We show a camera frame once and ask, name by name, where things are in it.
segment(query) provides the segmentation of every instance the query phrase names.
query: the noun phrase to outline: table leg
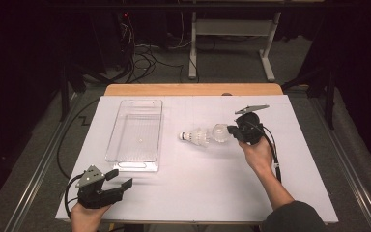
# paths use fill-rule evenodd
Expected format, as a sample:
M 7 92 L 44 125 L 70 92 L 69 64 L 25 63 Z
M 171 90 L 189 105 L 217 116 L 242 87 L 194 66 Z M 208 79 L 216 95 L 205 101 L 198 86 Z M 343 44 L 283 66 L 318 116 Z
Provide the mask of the table leg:
M 276 13 L 273 18 L 273 24 L 271 25 L 270 32 L 268 34 L 267 45 L 264 50 L 260 50 L 261 61 L 264 66 L 264 71 L 269 82 L 275 82 L 275 76 L 273 75 L 270 60 L 268 59 L 268 54 L 270 53 L 273 37 L 275 36 L 276 28 L 278 27 L 279 18 L 281 13 Z
M 195 48 L 195 41 L 197 39 L 197 32 L 195 23 L 197 20 L 196 12 L 192 13 L 191 23 L 191 51 L 189 52 L 188 78 L 195 79 L 197 77 L 197 50 Z

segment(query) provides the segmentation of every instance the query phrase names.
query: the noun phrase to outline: wire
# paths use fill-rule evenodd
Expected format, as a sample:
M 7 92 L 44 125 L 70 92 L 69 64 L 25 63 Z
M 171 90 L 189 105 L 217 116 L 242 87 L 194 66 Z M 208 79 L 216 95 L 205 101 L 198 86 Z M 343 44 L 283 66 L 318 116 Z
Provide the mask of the wire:
M 179 45 L 179 46 L 170 46 L 168 47 L 169 49 L 178 49 L 178 48 L 183 48 L 183 47 L 186 47 L 186 46 L 189 46 L 191 44 L 191 40 L 183 45 Z
M 132 38 L 132 35 L 133 35 L 133 32 L 131 31 L 131 29 L 127 26 L 127 25 L 125 25 L 125 23 L 121 23 L 122 24 L 122 26 L 124 26 L 125 27 L 125 33 L 123 34 L 123 36 L 122 36 L 122 40 L 125 38 L 125 35 L 126 35 L 126 32 L 127 32 L 127 30 L 129 31 L 129 34 L 128 34 L 128 44 L 130 44 L 130 42 L 131 42 L 131 38 Z
M 71 203 L 73 200 L 77 200 L 77 199 L 78 199 L 78 197 L 75 197 L 74 199 L 69 200 L 68 204 Z
M 69 194 L 69 189 L 71 188 L 71 184 L 73 184 L 73 182 L 75 182 L 77 179 L 80 179 L 82 178 L 84 172 L 80 175 L 77 175 L 75 177 L 73 177 L 73 179 L 71 179 L 68 183 L 68 185 L 66 186 L 66 190 L 65 190 L 65 210 L 66 210 L 66 213 L 68 214 L 68 217 L 71 218 L 71 210 L 69 209 L 69 201 L 68 201 L 68 194 Z
M 179 77 L 181 77 L 183 73 L 184 65 L 171 65 L 164 62 L 159 61 L 156 56 L 153 54 L 152 46 L 151 45 L 137 45 L 136 50 L 134 52 L 135 60 L 133 59 L 132 63 L 134 69 L 136 71 L 141 70 L 141 74 L 136 76 L 136 73 L 132 71 L 130 78 L 126 81 L 126 83 L 133 83 L 133 82 L 140 82 L 140 79 L 150 75 L 156 68 L 157 64 L 172 67 L 172 68 L 179 68 Z
M 91 101 L 90 103 L 88 103 L 86 106 L 84 106 L 82 109 L 80 109 L 76 115 L 71 119 L 71 122 L 68 124 L 68 127 L 66 128 L 65 130 L 65 133 L 63 133 L 62 135 L 62 138 L 60 139 L 60 143 L 59 143 L 59 146 L 57 148 L 57 152 L 56 152 L 56 162 L 58 164 L 58 167 L 59 167 L 59 170 L 62 172 L 62 174 L 67 178 L 67 179 L 70 179 L 71 177 L 66 174 L 65 170 L 62 168 L 62 165 L 60 163 L 60 149 L 62 147 L 62 144 L 63 144 L 63 141 L 65 140 L 65 137 L 66 137 L 66 134 L 68 133 L 69 131 L 69 128 L 71 127 L 71 125 L 73 124 L 74 120 L 76 120 L 76 118 L 80 115 L 81 112 L 83 112 L 83 110 L 85 110 L 86 108 L 88 108 L 91 104 L 97 102 L 99 99 L 96 99 L 94 101 Z
M 134 29 L 133 29 L 133 25 L 131 24 L 131 20 L 130 20 L 130 16 L 128 15 L 128 12 L 126 12 L 126 15 L 128 16 L 128 23 L 130 24 L 130 27 L 131 27 L 131 30 L 130 30 L 130 38 L 132 36 L 133 38 L 133 44 L 135 46 L 135 37 L 134 37 Z
M 169 48 L 179 48 L 182 45 L 183 38 L 184 38 L 184 35 L 185 35 L 185 21 L 184 21 L 183 12 L 180 12 L 180 16 L 182 18 L 182 36 L 181 36 L 180 41 L 179 41 L 179 44 L 177 46 L 169 47 Z
M 279 168 L 278 155 L 277 155 L 277 152 L 276 152 L 276 144 L 275 144 L 275 140 L 273 139 L 273 135 L 272 135 L 271 131 L 268 130 L 266 127 L 263 126 L 263 129 L 265 129 L 270 134 L 270 136 L 272 138 L 272 142 L 270 141 L 270 138 L 261 129 L 258 128 L 257 125 L 252 124 L 250 122 L 246 122 L 246 123 L 248 123 L 253 128 L 255 128 L 257 131 L 259 131 L 261 134 L 263 134 L 263 136 L 267 140 L 268 144 L 270 145 L 270 149 L 271 149 L 271 153 L 272 153 L 272 157 L 273 157 L 273 163 L 274 163 L 274 168 L 275 168 L 276 179 L 278 179 L 278 181 L 280 183 L 282 183 L 281 170 Z

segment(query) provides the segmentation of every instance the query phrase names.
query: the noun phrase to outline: black cable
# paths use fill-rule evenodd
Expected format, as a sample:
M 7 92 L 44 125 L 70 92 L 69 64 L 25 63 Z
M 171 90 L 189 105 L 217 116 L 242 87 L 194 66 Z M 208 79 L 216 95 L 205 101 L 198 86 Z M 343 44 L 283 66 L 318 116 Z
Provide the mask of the black cable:
M 123 71 L 121 73 L 115 75 L 114 77 L 110 78 L 110 79 L 113 80 L 113 81 L 121 79 L 121 78 L 125 77 L 128 73 L 130 73 L 130 69 L 131 69 L 130 62 L 127 62 Z
M 141 74 L 140 76 L 136 77 L 135 79 L 129 81 L 128 83 L 132 83 L 134 81 L 139 81 L 140 79 L 150 75 L 155 70 L 156 66 L 151 66 L 151 67 L 153 67 L 153 69 L 150 72 L 148 72 L 149 69 L 150 69 L 150 67 L 149 67 L 146 71 L 143 72 L 143 74 Z
M 62 168 L 62 165 L 60 163 L 60 148 L 62 147 L 62 144 L 63 144 L 63 141 L 65 140 L 65 137 L 66 137 L 66 134 L 68 133 L 69 131 L 69 128 L 71 127 L 71 124 L 73 124 L 74 120 L 80 115 L 81 112 L 83 112 L 83 110 L 85 110 L 86 108 L 88 108 L 91 104 L 93 104 L 94 102 L 97 102 L 99 99 L 96 99 L 94 101 L 91 101 L 90 103 L 86 104 L 82 109 L 80 109 L 76 115 L 73 117 L 73 119 L 71 119 L 71 122 L 68 124 L 68 127 L 66 128 L 65 132 L 63 133 L 62 135 L 62 138 L 60 139 L 60 143 L 59 143 L 59 146 L 57 148 L 57 152 L 56 152 L 56 162 L 58 164 L 58 167 L 60 169 L 60 171 L 62 172 L 62 174 L 67 178 L 67 179 L 70 179 L 71 177 L 66 174 L 65 170 Z
M 150 60 L 149 58 L 147 58 L 145 55 L 143 54 L 137 54 L 138 56 L 141 56 L 143 57 L 143 59 L 138 59 L 134 62 L 134 66 L 139 69 L 139 70 L 147 70 L 149 69 L 151 66 L 154 66 L 156 64 L 156 61 L 152 61 Z M 146 66 L 146 67 L 141 67 L 141 66 L 138 66 L 137 63 L 139 62 L 142 62 L 142 61 L 146 61 L 149 63 L 149 66 Z
M 73 200 L 77 200 L 77 199 L 78 199 L 78 197 L 75 197 L 74 199 L 69 200 L 68 204 L 71 203 Z
M 137 48 L 146 48 L 146 51 L 144 52 L 136 52 L 135 54 L 136 55 L 144 55 L 144 54 L 148 54 L 149 52 L 152 52 L 152 46 L 149 44 L 148 46 L 142 44 L 142 45 L 138 45 Z
M 159 60 L 158 60 L 158 59 L 153 55 L 152 52 L 150 53 L 150 56 L 152 56 L 152 57 L 155 59 L 156 63 L 159 63 L 159 64 L 161 64 L 161 65 L 163 65 L 163 66 L 172 67 L 172 68 L 180 68 L 179 78 L 181 79 L 184 65 L 169 65 L 169 64 L 163 63 L 163 62 L 159 61 Z
M 251 125 L 252 127 L 254 127 L 257 131 L 259 131 L 264 137 L 265 139 L 267 140 L 270 148 L 271 148 L 271 153 L 272 153 L 272 157 L 273 157 L 273 164 L 274 164 L 274 168 L 275 168 L 275 174 L 276 174 L 276 179 L 278 179 L 278 181 L 280 183 L 282 183 L 282 178 L 281 178 L 281 170 L 279 168 L 279 161 L 278 161 L 278 155 L 276 153 L 276 144 L 275 144 L 275 140 L 273 139 L 273 135 L 271 133 L 270 130 L 268 130 L 266 127 L 263 126 L 263 129 L 265 129 L 271 136 L 272 138 L 272 142 L 270 141 L 270 138 L 261 130 L 258 128 L 257 125 L 254 125 L 250 122 L 246 122 L 248 123 L 249 125 Z
M 65 190 L 65 210 L 66 210 L 66 213 L 68 214 L 68 217 L 71 218 L 71 210 L 69 210 L 69 201 L 68 201 L 68 194 L 69 194 L 69 189 L 71 188 L 71 184 L 73 184 L 73 182 L 75 182 L 77 179 L 80 179 L 82 178 L 84 172 L 80 175 L 77 175 L 75 177 L 73 177 L 73 179 L 71 179 L 68 183 L 68 185 L 66 186 L 66 190 Z

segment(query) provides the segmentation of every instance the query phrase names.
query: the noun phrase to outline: hand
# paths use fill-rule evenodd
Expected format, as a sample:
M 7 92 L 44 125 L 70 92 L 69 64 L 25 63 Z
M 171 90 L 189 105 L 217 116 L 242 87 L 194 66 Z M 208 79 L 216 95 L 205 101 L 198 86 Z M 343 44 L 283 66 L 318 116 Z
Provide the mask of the hand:
M 254 145 L 249 145 L 241 141 L 239 141 L 239 144 L 245 153 L 246 162 L 257 175 L 272 173 L 271 148 L 264 136 Z
M 99 209 L 86 209 L 80 203 L 71 208 L 71 231 L 96 232 L 100 225 L 101 217 L 111 207 L 104 206 Z

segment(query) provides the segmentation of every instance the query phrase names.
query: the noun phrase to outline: clear plastic container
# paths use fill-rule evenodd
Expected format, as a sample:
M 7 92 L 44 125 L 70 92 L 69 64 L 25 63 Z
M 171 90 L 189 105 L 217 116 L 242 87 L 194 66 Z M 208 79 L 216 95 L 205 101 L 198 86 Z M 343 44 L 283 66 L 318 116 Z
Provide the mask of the clear plastic container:
M 162 101 L 122 101 L 106 161 L 120 171 L 158 171 Z

